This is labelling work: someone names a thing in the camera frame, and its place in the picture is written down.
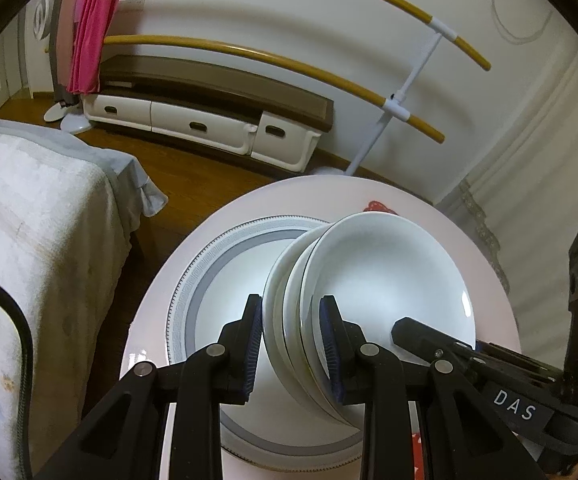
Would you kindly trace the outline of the white bowl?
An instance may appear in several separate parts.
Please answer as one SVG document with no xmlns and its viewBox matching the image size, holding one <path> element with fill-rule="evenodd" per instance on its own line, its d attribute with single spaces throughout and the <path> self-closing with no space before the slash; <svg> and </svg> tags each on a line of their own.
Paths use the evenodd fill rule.
<svg viewBox="0 0 578 480">
<path fill-rule="evenodd" d="M 362 410 L 338 404 L 331 392 L 318 305 L 334 296 L 341 316 L 362 327 L 365 338 L 419 363 L 392 342 L 400 318 L 414 320 L 463 341 L 476 343 L 472 300 L 457 265 L 443 246 L 416 223 L 396 214 L 366 211 L 329 226 L 306 259 L 299 320 L 313 381 L 327 403 L 357 426 Z"/>
<path fill-rule="evenodd" d="M 321 417 L 342 422 L 340 414 L 318 387 L 305 354 L 301 332 L 301 288 L 306 260 L 313 250 L 313 244 L 327 229 L 328 226 L 325 224 L 325 226 L 310 230 L 290 246 L 292 263 L 283 294 L 283 341 L 291 364 L 292 375 L 295 376 L 301 392 L 301 402 L 313 408 Z"/>
<path fill-rule="evenodd" d="M 305 218 L 306 228 L 291 228 L 298 236 L 283 248 L 268 273 L 263 290 L 263 336 L 269 362 L 278 380 L 297 402 L 317 413 L 319 406 L 295 376 L 283 333 L 283 300 L 289 275 L 302 253 L 321 236 L 327 224 Z"/>
</svg>

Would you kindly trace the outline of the large grey rimmed plate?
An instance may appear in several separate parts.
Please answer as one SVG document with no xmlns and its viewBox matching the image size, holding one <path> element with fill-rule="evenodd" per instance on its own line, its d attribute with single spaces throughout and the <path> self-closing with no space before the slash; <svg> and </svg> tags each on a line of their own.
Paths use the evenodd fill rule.
<svg viewBox="0 0 578 480">
<path fill-rule="evenodd" d="M 306 228 L 301 216 L 255 219 L 214 238 L 189 263 L 167 313 L 167 361 L 185 361 L 214 344 L 224 325 L 239 320 L 251 294 L 263 298 L 269 271 Z M 277 471 L 319 471 L 354 462 L 362 431 L 308 411 L 283 388 L 261 345 L 250 399 L 219 410 L 223 448 L 255 466 Z"/>
</svg>

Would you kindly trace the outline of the pink printed tablecloth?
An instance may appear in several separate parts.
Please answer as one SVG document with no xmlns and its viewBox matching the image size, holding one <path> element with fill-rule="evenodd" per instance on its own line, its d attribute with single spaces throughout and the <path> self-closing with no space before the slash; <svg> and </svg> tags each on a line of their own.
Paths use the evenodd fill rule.
<svg viewBox="0 0 578 480">
<path fill-rule="evenodd" d="M 165 322 L 175 286 L 193 257 L 217 235 L 243 222 L 277 214 L 337 221 L 363 210 L 372 200 L 416 222 L 446 248 L 472 298 L 477 338 L 519 352 L 512 306 L 498 276 L 477 245 L 452 220 L 417 197 L 388 184 L 317 174 L 281 180 L 233 200 L 178 245 L 155 275 L 130 324 L 121 372 L 126 373 L 140 354 L 159 366 L 167 362 Z"/>
</svg>

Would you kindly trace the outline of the brown topped white tv cabinet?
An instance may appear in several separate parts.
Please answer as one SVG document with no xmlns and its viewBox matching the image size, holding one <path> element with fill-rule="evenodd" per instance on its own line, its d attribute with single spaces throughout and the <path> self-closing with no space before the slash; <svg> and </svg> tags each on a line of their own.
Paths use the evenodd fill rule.
<svg viewBox="0 0 578 480">
<path fill-rule="evenodd" d="M 333 102 L 276 79 L 211 63 L 114 55 L 85 116 L 249 156 L 301 174 L 333 126 Z"/>
</svg>

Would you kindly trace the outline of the bed with light sheet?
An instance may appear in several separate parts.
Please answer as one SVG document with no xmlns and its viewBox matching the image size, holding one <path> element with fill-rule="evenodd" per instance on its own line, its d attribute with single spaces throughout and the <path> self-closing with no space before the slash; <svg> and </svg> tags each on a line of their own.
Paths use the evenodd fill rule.
<svg viewBox="0 0 578 480">
<path fill-rule="evenodd" d="M 166 204 L 134 156 L 0 119 L 0 286 L 33 338 L 34 468 L 80 421 L 130 236 Z"/>
</svg>

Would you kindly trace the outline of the white lace curtain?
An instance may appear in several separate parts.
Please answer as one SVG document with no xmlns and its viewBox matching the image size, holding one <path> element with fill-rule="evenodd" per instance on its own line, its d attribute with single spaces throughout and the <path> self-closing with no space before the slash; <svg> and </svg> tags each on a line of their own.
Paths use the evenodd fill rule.
<svg viewBox="0 0 578 480">
<path fill-rule="evenodd" d="M 559 44 L 502 139 L 437 206 L 498 274 L 522 352 L 562 366 L 578 232 L 578 40 Z"/>
</svg>

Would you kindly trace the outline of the white floor fan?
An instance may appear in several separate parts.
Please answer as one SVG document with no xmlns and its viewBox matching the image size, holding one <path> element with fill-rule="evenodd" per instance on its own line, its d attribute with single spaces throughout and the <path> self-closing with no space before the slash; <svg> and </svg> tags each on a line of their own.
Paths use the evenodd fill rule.
<svg viewBox="0 0 578 480">
<path fill-rule="evenodd" d="M 62 0 L 39 0 L 33 14 L 33 32 L 38 41 L 47 39 L 45 52 L 49 56 L 54 104 L 46 110 L 42 119 L 46 124 L 57 124 L 61 131 L 72 136 L 88 131 L 92 125 L 85 116 L 80 100 L 68 94 L 59 82 L 58 74 L 58 25 Z"/>
</svg>

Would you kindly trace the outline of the pink towel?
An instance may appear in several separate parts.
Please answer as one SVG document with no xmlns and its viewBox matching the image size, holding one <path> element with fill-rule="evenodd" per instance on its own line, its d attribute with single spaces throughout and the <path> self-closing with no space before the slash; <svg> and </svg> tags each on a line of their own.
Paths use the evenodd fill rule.
<svg viewBox="0 0 578 480">
<path fill-rule="evenodd" d="M 119 1 L 76 0 L 71 74 L 66 87 L 68 92 L 91 94 L 98 91 L 103 40 Z"/>
</svg>

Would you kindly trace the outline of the brown grey hanging cloth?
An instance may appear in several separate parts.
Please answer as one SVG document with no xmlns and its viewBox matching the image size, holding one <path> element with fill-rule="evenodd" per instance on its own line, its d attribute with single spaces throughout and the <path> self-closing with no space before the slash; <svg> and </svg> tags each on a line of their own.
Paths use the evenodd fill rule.
<svg viewBox="0 0 578 480">
<path fill-rule="evenodd" d="M 74 40 L 74 9 L 76 0 L 54 0 L 49 36 L 49 62 L 54 100 L 72 106 L 78 97 L 68 92 Z"/>
</svg>

